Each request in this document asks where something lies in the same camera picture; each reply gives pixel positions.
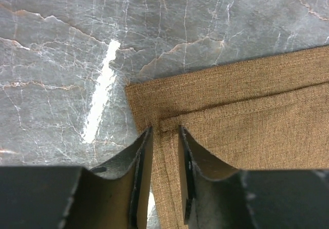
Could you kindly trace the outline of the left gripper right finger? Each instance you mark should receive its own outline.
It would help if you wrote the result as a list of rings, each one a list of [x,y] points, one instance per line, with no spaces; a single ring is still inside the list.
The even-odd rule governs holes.
[[[328,228],[327,170],[237,169],[183,126],[178,157],[188,228]]]

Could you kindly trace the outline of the brown cloth napkin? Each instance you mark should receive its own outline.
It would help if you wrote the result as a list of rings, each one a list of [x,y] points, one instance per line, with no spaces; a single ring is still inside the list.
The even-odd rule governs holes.
[[[184,228],[178,127],[235,168],[328,167],[328,47],[130,84],[139,132],[154,130],[152,191],[160,226]]]

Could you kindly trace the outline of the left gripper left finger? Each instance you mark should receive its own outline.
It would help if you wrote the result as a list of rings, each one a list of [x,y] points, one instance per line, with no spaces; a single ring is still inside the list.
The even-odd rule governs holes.
[[[1,167],[1,228],[146,228],[153,129],[103,162]]]

